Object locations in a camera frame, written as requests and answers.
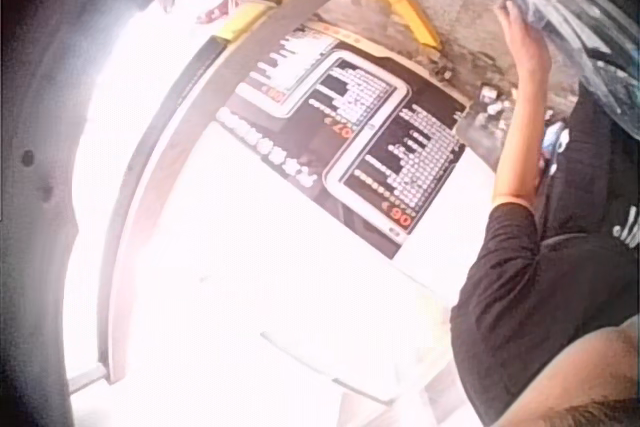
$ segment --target black t-shirt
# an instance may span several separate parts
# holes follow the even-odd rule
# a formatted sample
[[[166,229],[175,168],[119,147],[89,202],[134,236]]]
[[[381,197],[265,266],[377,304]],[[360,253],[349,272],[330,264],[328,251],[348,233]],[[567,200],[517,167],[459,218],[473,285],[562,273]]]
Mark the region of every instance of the black t-shirt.
[[[451,315],[460,378],[484,424],[566,346],[638,313],[637,249],[617,237],[603,230],[541,243],[528,209],[493,209]]]

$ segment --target clear plastic bag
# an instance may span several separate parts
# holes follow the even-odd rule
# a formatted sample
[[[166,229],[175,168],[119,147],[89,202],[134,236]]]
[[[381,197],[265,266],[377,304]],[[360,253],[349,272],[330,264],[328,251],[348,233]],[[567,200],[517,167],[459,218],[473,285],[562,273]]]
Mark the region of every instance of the clear plastic bag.
[[[608,0],[513,0],[605,111],[640,140],[639,29]]]

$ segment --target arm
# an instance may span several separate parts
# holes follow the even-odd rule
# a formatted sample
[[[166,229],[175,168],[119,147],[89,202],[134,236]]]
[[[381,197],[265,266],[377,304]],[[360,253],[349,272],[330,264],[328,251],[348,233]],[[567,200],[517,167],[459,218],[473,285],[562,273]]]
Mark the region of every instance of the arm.
[[[496,13],[518,71],[518,96],[498,163],[493,205],[513,202],[533,210],[551,57],[540,32],[526,24],[511,1]]]

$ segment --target hand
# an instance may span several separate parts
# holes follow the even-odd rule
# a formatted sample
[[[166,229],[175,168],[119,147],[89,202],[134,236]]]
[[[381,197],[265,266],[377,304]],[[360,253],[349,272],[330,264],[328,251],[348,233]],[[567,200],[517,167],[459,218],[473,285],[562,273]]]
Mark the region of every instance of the hand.
[[[495,11],[515,61],[519,82],[547,83],[551,56],[542,33],[525,22],[518,7],[510,0]]]

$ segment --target person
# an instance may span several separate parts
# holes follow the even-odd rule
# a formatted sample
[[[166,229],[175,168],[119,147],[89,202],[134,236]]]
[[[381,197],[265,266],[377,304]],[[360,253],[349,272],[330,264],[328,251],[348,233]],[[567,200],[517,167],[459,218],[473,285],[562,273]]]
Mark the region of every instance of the person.
[[[518,90],[484,243],[451,313],[463,388],[483,425],[640,425],[638,142],[580,85],[541,195],[551,57],[513,2],[497,15]]]

